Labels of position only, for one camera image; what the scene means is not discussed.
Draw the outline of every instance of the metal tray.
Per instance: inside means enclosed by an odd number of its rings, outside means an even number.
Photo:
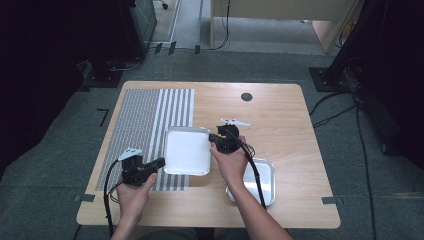
[[[168,174],[206,175],[211,166],[209,129],[170,127],[165,136],[164,171]]]
[[[264,159],[255,158],[253,159],[253,162],[255,163],[260,175],[262,194],[264,196],[265,205],[269,206],[275,200],[274,165],[270,161]],[[244,172],[243,176],[243,181],[247,190],[249,190],[249,192],[256,198],[256,200],[258,200],[258,202],[261,202],[259,198],[258,188],[256,186],[255,175],[253,174],[253,169],[250,164],[248,164],[246,167],[246,171]],[[228,198],[232,202],[234,202],[234,197],[228,187],[226,188],[226,192]]]

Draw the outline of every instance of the person's left hand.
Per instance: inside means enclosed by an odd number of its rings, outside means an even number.
[[[156,183],[157,173],[152,173],[140,187],[121,184],[117,187],[119,208],[121,209],[120,222],[137,225],[140,222],[144,208],[149,201],[149,191]]]

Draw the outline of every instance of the striped mat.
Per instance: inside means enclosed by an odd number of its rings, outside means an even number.
[[[194,89],[128,89],[117,118],[96,190],[103,190],[109,166],[128,147],[142,149],[143,162],[163,157],[166,130],[193,125]],[[119,181],[121,164],[111,172],[108,189]],[[188,190],[188,175],[158,171],[152,191]]]

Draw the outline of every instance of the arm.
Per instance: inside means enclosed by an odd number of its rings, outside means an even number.
[[[140,222],[144,208],[149,201],[149,191],[155,184],[156,173],[152,173],[141,187],[121,184],[117,188],[121,217],[113,240],[134,239],[134,230]]]
[[[292,239],[286,230],[259,204],[244,186],[243,175],[247,159],[240,148],[231,154],[218,152],[212,143],[211,153],[218,162],[222,177],[227,183],[251,239]]]

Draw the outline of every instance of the gray carpet floor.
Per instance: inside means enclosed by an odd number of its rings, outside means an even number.
[[[125,81],[219,81],[296,83],[309,109],[327,93],[318,93],[308,67],[327,67],[330,55],[248,53],[177,49],[150,52],[143,63],[124,72]],[[78,227],[79,202],[85,191],[120,87],[75,93],[42,142],[11,164],[0,184],[0,239],[71,239]],[[312,115],[312,123],[353,104],[349,94],[331,98]],[[377,239],[424,239],[424,172],[402,156],[381,153],[368,115],[359,119],[368,157],[364,154],[355,110],[315,129],[341,218],[338,229],[289,229],[294,239],[372,239],[367,190],[369,169]],[[107,239],[102,226],[83,226],[77,239]]]

